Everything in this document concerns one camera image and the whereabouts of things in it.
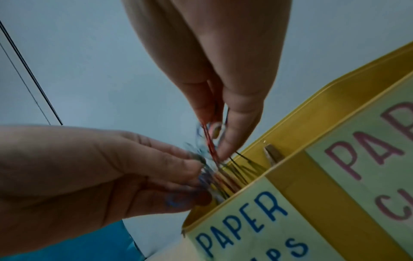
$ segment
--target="bunch of paper clips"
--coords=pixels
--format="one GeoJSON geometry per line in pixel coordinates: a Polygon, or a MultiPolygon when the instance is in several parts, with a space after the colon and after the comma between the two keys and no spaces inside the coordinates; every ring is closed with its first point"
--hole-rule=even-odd
{"type": "MultiPolygon", "coordinates": [[[[211,137],[216,128],[220,129],[221,125],[199,124],[195,147],[187,144],[187,149],[196,154],[198,159],[204,164],[199,177],[200,182],[202,187],[211,193],[216,204],[220,204],[262,175],[267,169],[238,152],[236,154],[244,159],[247,166],[240,166],[232,157],[229,158],[228,163],[221,162],[216,152],[217,145],[211,137]]],[[[225,130],[222,132],[221,137],[217,139],[218,143],[223,137],[224,132],[225,130]]]]}

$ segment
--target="blue lettering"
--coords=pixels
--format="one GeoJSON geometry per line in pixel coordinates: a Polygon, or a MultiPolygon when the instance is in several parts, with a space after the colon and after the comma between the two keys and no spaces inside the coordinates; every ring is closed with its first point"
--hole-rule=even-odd
{"type": "Polygon", "coordinates": [[[308,246],[304,243],[294,244],[294,241],[295,241],[295,239],[293,239],[293,238],[287,239],[287,241],[285,242],[285,246],[288,247],[288,248],[301,247],[302,248],[301,254],[299,254],[295,251],[291,251],[291,254],[296,258],[300,258],[300,257],[305,256],[308,253],[308,246]]]}
{"type": "Polygon", "coordinates": [[[211,232],[214,234],[216,239],[218,240],[221,247],[224,249],[227,244],[234,245],[234,242],[231,241],[223,232],[221,232],[218,228],[212,226],[211,232]]]}
{"type": "Polygon", "coordinates": [[[270,249],[266,252],[266,254],[271,261],[278,261],[278,259],[281,257],[280,251],[276,249],[270,249]]]}
{"type": "Polygon", "coordinates": [[[253,230],[258,233],[258,232],[260,232],[260,231],[264,228],[264,225],[262,224],[261,226],[257,227],[257,226],[255,225],[255,222],[257,222],[257,220],[256,220],[256,219],[251,219],[251,218],[245,213],[244,208],[246,208],[248,205],[249,205],[248,203],[245,203],[245,204],[240,208],[241,215],[242,215],[242,216],[245,218],[245,220],[250,224],[250,226],[253,228],[253,230]]]}
{"type": "Polygon", "coordinates": [[[239,218],[237,218],[236,216],[229,215],[222,222],[225,226],[227,226],[227,228],[234,234],[234,236],[238,240],[241,239],[240,235],[238,235],[238,231],[240,231],[241,229],[241,220],[239,218]],[[228,222],[229,219],[235,220],[235,222],[237,223],[237,227],[231,226],[231,224],[228,222]]]}
{"type": "Polygon", "coordinates": [[[273,194],[269,193],[268,191],[264,191],[261,192],[260,194],[258,194],[258,196],[254,199],[255,203],[264,211],[265,214],[267,214],[267,216],[272,220],[275,221],[275,217],[272,214],[274,211],[278,210],[279,212],[281,212],[284,216],[288,215],[287,211],[285,211],[285,209],[281,208],[278,203],[277,203],[277,199],[274,197],[273,194]],[[269,199],[272,200],[273,202],[273,206],[268,209],[266,208],[266,206],[264,206],[264,204],[260,201],[260,198],[262,196],[267,196],[269,199]]]}
{"type": "Polygon", "coordinates": [[[199,234],[196,238],[195,238],[198,243],[201,245],[201,247],[205,250],[205,252],[210,256],[210,257],[214,257],[210,251],[211,247],[212,247],[212,240],[211,238],[205,234],[205,233],[201,233],[199,234]],[[201,237],[205,237],[208,240],[208,246],[206,246],[202,241],[201,241],[201,237]]]}

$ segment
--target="teal surface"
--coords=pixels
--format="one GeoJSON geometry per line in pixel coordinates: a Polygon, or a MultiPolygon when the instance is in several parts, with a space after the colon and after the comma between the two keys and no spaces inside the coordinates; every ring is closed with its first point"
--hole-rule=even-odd
{"type": "Polygon", "coordinates": [[[142,261],[145,257],[135,243],[123,222],[116,222],[98,231],[66,240],[44,249],[1,258],[1,261],[142,261]]]}

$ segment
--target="person's right hand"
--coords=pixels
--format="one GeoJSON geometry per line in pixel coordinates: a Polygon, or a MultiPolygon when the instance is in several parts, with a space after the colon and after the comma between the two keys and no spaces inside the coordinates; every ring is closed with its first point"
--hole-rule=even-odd
{"type": "Polygon", "coordinates": [[[157,65],[201,123],[228,122],[218,155],[239,149],[258,124],[277,73],[291,0],[123,0],[157,65]]]}

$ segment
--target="thin black wire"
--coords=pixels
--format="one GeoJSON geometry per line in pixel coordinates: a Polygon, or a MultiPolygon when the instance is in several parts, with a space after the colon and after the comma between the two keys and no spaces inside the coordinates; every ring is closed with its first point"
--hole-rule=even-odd
{"type": "MultiPolygon", "coordinates": [[[[42,87],[40,86],[39,82],[37,81],[36,77],[34,77],[34,74],[31,72],[29,66],[27,65],[26,61],[23,59],[23,56],[21,55],[21,53],[19,52],[19,50],[17,49],[16,45],[14,44],[12,38],[10,37],[10,35],[7,33],[6,28],[4,27],[3,23],[0,20],[0,29],[2,30],[2,32],[4,33],[4,35],[6,36],[7,40],[9,41],[10,45],[12,46],[13,50],[16,52],[18,58],[20,59],[20,61],[22,62],[23,66],[25,67],[26,71],[29,73],[31,79],[33,80],[34,84],[36,85],[36,87],[39,89],[40,93],[42,94],[43,98],[46,100],[48,106],[50,107],[50,109],[52,110],[53,114],[56,116],[57,120],[59,121],[60,125],[63,125],[63,122],[60,120],[59,115],[57,114],[56,110],[54,109],[54,107],[52,106],[52,103],[49,101],[49,99],[47,98],[46,94],[44,93],[42,87]]],[[[14,69],[17,71],[16,66],[13,64],[12,60],[10,59],[10,57],[8,56],[8,54],[6,53],[7,57],[9,58],[10,62],[12,63],[14,69]]],[[[20,73],[17,71],[20,79],[24,82],[22,76],[20,75],[20,73]]],[[[37,106],[39,107],[39,109],[41,110],[41,112],[43,113],[43,116],[46,118],[47,122],[50,125],[49,120],[47,119],[46,115],[44,114],[43,110],[40,108],[38,102],[36,101],[36,99],[34,98],[33,94],[31,93],[29,87],[26,85],[27,90],[29,91],[30,95],[32,96],[32,98],[34,99],[34,101],[36,102],[37,106]]]]}

